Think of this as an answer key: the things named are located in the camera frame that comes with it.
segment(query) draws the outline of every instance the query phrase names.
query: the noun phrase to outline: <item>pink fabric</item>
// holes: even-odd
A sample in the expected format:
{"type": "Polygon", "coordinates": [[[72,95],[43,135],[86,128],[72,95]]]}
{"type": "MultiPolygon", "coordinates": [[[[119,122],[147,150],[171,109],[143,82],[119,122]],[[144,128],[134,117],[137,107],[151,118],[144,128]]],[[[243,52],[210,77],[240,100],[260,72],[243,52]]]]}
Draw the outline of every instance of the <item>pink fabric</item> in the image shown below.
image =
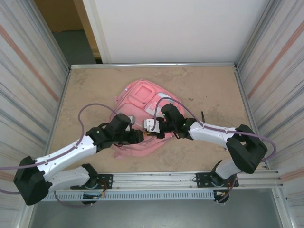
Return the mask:
{"type": "MultiPolygon", "coordinates": [[[[119,96],[115,97],[115,111],[127,116],[135,116],[135,124],[132,128],[143,130],[143,120],[152,119],[156,103],[160,98],[167,96],[179,101],[176,96],[158,85],[147,80],[137,80],[128,85],[119,96]]],[[[178,108],[181,114],[185,114],[183,107],[179,104],[169,100],[162,100],[158,106],[158,116],[162,117],[160,109],[170,102],[178,108]]],[[[116,150],[114,156],[116,158],[123,158],[124,156],[146,156],[164,145],[172,136],[173,134],[169,133],[166,134],[164,139],[156,139],[156,137],[145,135],[144,141],[140,144],[122,147],[113,146],[116,150]]]]}

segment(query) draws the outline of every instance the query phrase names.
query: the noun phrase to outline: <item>corrugated metal wall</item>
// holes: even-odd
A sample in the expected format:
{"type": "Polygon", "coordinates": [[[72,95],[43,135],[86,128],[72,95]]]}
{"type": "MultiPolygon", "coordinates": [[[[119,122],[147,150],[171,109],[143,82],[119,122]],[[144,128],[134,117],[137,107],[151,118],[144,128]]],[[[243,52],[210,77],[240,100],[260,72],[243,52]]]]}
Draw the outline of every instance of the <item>corrugated metal wall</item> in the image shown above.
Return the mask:
{"type": "MultiPolygon", "coordinates": [[[[32,1],[0,1],[0,166],[44,154],[68,75],[32,1]]],[[[0,171],[0,188],[16,191],[15,171],[0,171]]],[[[15,227],[19,195],[0,193],[0,227],[15,227]]]]}
{"type": "Polygon", "coordinates": [[[297,224],[304,227],[304,0],[282,0],[239,64],[262,135],[278,147],[279,169],[297,224]]]}

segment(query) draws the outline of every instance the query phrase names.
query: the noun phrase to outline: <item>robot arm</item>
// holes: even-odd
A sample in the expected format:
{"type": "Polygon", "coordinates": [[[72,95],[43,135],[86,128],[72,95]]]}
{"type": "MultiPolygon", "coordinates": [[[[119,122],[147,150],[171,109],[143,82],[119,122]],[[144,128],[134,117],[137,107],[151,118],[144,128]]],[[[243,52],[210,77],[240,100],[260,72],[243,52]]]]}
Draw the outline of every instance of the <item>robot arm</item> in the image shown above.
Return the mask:
{"type": "Polygon", "coordinates": [[[14,183],[27,205],[41,201],[49,192],[58,189],[75,185],[85,185],[90,188],[96,185],[98,176],[90,164],[84,164],[70,171],[61,170],[84,157],[111,147],[112,144],[129,145],[142,141],[143,132],[131,128],[130,117],[118,114],[110,123],[90,129],[74,150],[60,158],[50,161],[55,156],[72,148],[78,141],[35,160],[31,157],[24,158],[20,162],[20,166],[45,163],[32,168],[17,170],[14,183]]]}
{"type": "Polygon", "coordinates": [[[161,112],[164,118],[158,117],[156,121],[148,119],[143,122],[144,129],[150,135],[162,139],[166,133],[173,132],[177,138],[204,140],[220,145],[229,151],[231,158],[219,161],[211,171],[212,181],[217,186],[239,172],[253,173],[267,153],[266,146],[258,138],[228,133],[231,131],[253,133],[246,125],[225,128],[204,122],[199,124],[193,118],[184,118],[173,104],[165,105],[161,112]]]}

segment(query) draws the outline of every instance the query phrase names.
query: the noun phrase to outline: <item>gray floor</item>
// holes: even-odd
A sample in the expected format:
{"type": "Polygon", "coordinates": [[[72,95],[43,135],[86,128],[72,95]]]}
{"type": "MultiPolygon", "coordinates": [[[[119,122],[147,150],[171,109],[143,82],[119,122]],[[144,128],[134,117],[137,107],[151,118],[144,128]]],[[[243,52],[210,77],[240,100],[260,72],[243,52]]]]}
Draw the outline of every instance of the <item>gray floor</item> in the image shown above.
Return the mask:
{"type": "Polygon", "coordinates": [[[96,64],[84,30],[53,33],[68,63],[96,64]]]}
{"type": "Polygon", "coordinates": [[[233,190],[211,200],[105,201],[92,208],[35,206],[30,228],[281,228],[271,190],[233,190]]]}

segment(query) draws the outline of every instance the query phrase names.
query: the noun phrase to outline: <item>beige table surface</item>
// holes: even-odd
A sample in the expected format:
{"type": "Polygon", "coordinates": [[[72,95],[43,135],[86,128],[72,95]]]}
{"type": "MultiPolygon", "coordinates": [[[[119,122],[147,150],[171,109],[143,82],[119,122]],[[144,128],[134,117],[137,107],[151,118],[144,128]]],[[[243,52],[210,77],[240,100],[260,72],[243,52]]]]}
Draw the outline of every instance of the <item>beige table surface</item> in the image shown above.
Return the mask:
{"type": "MultiPolygon", "coordinates": [[[[88,103],[114,107],[114,97],[137,79],[150,80],[176,95],[197,117],[203,111],[209,124],[238,127],[248,119],[231,67],[74,69],[58,120],[51,152],[80,137],[78,111],[88,103]]],[[[107,122],[110,111],[89,107],[82,114],[85,130],[107,122]]],[[[86,157],[71,168],[90,163],[98,172],[211,170],[229,157],[220,146],[204,141],[171,139],[145,157],[113,157],[114,149],[86,157]]]]}

